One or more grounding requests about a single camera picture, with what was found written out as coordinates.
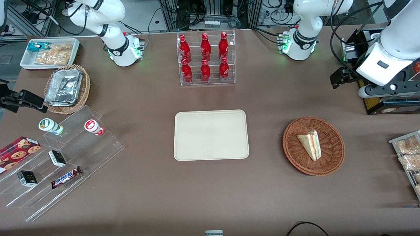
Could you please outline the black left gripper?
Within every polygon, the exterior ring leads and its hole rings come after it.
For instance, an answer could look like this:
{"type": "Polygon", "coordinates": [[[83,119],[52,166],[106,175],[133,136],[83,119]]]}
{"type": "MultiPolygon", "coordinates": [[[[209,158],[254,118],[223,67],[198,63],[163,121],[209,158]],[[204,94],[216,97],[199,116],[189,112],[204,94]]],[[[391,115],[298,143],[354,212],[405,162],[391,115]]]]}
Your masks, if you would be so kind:
{"type": "MultiPolygon", "coordinates": [[[[419,80],[410,81],[405,74],[398,74],[384,86],[366,85],[360,88],[360,97],[419,96],[419,80]]],[[[333,89],[347,82],[354,82],[357,75],[347,67],[340,67],[340,73],[330,75],[333,89]]]]}

